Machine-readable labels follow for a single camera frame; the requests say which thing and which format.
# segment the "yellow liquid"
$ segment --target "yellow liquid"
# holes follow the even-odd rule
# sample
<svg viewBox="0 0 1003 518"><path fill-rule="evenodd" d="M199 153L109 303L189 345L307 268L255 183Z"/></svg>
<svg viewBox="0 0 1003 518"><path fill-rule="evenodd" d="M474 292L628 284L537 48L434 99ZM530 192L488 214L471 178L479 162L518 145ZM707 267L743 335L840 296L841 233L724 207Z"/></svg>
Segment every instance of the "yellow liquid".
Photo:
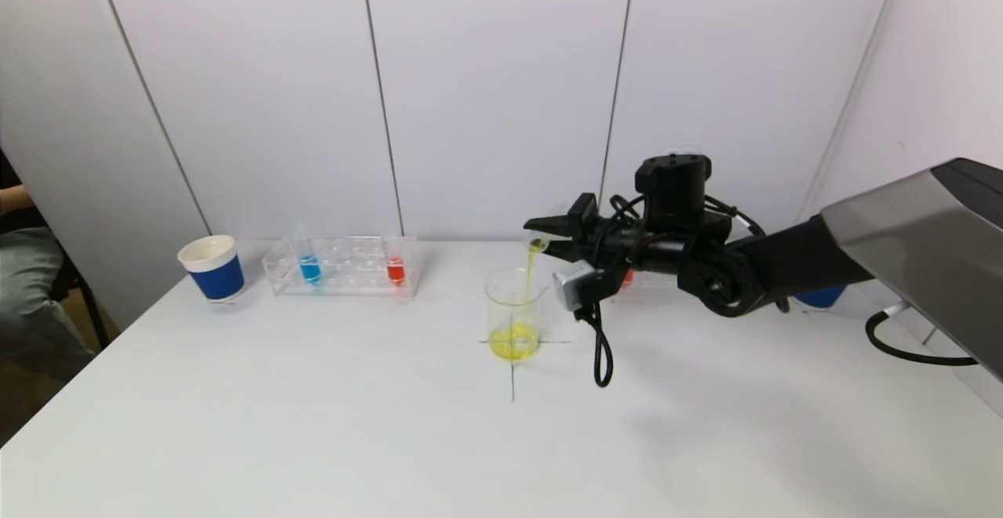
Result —
<svg viewBox="0 0 1003 518"><path fill-rule="evenodd" d="M526 264L526 290L523 291L523 302L530 303L530 291L533 284L533 264L537 254L547 248L547 243L540 239L530 242L530 258ZM487 344L491 351L503 359L520 361L537 353L540 348L540 335L523 322L515 322L508 328L493 330L487 335Z"/></svg>
<svg viewBox="0 0 1003 518"><path fill-rule="evenodd" d="M537 349L540 348L540 338L537 330L523 322L516 322L508 328L500 328L488 334L487 345L503 359L521 361L537 353Z"/></svg>

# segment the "paper cup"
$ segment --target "paper cup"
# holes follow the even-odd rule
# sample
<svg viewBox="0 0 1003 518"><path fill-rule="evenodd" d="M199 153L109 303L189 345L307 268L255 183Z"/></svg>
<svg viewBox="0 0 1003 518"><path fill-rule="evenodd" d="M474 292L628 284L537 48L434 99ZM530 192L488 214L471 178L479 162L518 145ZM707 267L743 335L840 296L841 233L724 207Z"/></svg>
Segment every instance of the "paper cup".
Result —
<svg viewBox="0 0 1003 518"><path fill-rule="evenodd" d="M244 272L237 257L237 240L208 236L182 248L178 261L210 302L225 302L244 290Z"/></svg>

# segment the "chair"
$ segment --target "chair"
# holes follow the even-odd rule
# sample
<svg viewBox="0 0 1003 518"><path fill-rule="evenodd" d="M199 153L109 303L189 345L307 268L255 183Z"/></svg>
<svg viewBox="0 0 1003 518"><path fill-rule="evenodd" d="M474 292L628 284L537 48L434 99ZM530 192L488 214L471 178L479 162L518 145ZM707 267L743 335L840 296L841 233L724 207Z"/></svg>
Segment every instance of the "chair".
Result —
<svg viewBox="0 0 1003 518"><path fill-rule="evenodd" d="M72 260L66 255L66 251L63 250L63 264L52 282L52 290L49 291L49 298L60 302L69 296L69 292L72 289L80 289L80 294L83 295L83 304L87 307L87 316L90 318L90 323L94 326L94 333L97 335L97 343L101 345L101 349L104 349L104 347L108 346L109 342L108 332L104 328L104 321L101 320L101 311L97 310L97 301L94 299L94 293L91 292L90 286L87 285L83 276L76 270L76 266L73 265Z"/></svg>

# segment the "red liquid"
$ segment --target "red liquid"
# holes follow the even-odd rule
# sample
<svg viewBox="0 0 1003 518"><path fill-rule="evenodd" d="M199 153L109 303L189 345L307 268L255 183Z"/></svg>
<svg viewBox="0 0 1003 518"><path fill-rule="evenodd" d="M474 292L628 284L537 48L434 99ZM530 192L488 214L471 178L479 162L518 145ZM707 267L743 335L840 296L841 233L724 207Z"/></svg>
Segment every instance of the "red liquid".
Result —
<svg viewBox="0 0 1003 518"><path fill-rule="evenodd" d="M400 287L404 284L404 261L399 257L392 257L386 262L386 274L390 277L390 282Z"/></svg>

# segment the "small glass beaker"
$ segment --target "small glass beaker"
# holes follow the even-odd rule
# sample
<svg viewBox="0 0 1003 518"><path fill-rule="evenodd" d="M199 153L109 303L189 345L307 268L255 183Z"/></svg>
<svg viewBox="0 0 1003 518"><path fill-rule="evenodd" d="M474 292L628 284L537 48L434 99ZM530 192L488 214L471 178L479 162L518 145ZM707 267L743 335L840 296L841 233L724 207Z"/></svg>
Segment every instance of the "small glass beaker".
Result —
<svg viewBox="0 0 1003 518"><path fill-rule="evenodd" d="M523 268L496 271L484 280L487 345L503 359L521 361L540 347L547 285Z"/></svg>

